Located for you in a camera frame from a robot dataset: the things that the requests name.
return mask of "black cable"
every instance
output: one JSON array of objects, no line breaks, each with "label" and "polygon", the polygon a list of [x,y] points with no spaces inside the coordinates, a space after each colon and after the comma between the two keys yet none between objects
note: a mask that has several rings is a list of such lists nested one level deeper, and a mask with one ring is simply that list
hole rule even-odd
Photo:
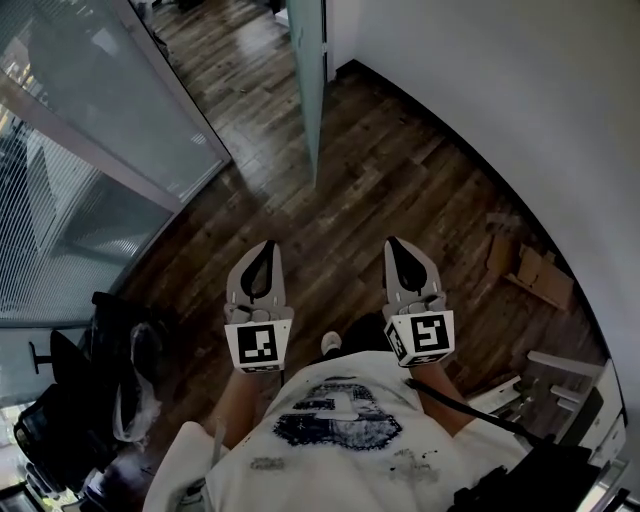
[{"label": "black cable", "polygon": [[491,416],[489,414],[476,411],[472,407],[469,407],[466,404],[461,404],[457,400],[454,400],[453,398],[449,398],[448,396],[443,395],[439,391],[436,391],[432,387],[427,386],[426,384],[418,380],[407,379],[405,381],[405,384],[410,388],[415,389],[416,391],[422,391],[423,393],[429,395],[431,398],[437,400],[441,404],[446,405],[447,407],[450,407],[451,409],[454,409],[463,414],[468,414],[469,416],[474,416],[476,418],[484,420],[488,423],[491,423],[492,425],[495,425],[496,427],[500,427],[508,432],[511,432],[512,434],[517,434],[519,436],[522,436],[527,441],[529,441],[529,443],[531,443],[531,446],[536,446],[542,443],[542,439],[540,439],[538,436],[533,435],[522,425],[518,425],[517,423],[512,423],[511,421],[503,420],[501,418],[497,418],[495,416]]}]

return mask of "wooden floor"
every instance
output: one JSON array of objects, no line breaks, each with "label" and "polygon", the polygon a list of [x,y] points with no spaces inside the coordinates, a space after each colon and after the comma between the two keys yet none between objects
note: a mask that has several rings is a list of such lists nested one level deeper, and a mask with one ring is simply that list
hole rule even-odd
[{"label": "wooden floor", "polygon": [[[538,433],[556,431],[566,416],[549,383],[584,383],[527,366],[526,352],[593,363],[603,363],[605,352],[576,301],[560,312],[486,270],[495,231],[488,215],[507,215],[519,223],[515,236],[543,246],[483,172],[394,90],[354,72],[327,88],[314,190],[288,34],[269,12],[244,0],[208,0],[187,14],[163,7],[155,27],[235,165],[193,200],[122,291],[177,324],[150,443],[125,453],[111,472],[131,499],[144,496],[180,425],[204,418],[221,393],[231,371],[222,315],[227,273],[270,238],[281,245],[296,310],[288,377],[319,356],[324,332],[344,332],[381,308],[382,247],[397,235],[440,269],[456,325],[447,371],[463,394],[513,371],[539,378],[523,422]],[[265,400],[277,389],[274,375]]]}]

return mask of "cardboard box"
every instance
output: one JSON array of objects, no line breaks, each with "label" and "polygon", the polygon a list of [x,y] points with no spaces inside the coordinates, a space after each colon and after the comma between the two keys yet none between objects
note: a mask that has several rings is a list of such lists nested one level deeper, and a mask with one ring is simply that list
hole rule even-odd
[{"label": "cardboard box", "polygon": [[566,311],[573,292],[573,279],[555,266],[555,255],[543,258],[531,247],[496,235],[491,245],[487,268],[502,275],[528,292]]}]

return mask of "plastic bag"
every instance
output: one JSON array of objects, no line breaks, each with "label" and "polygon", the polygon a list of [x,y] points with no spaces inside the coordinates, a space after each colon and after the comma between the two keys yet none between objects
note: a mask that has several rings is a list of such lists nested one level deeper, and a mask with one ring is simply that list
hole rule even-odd
[{"label": "plastic bag", "polygon": [[151,341],[159,343],[153,328],[147,324],[138,324],[131,329],[131,366],[136,380],[137,407],[133,418],[127,425],[122,421],[122,386],[118,386],[113,408],[113,435],[116,439],[127,443],[142,441],[160,414],[161,402],[156,400],[153,384],[149,382],[136,368],[136,349]]}]

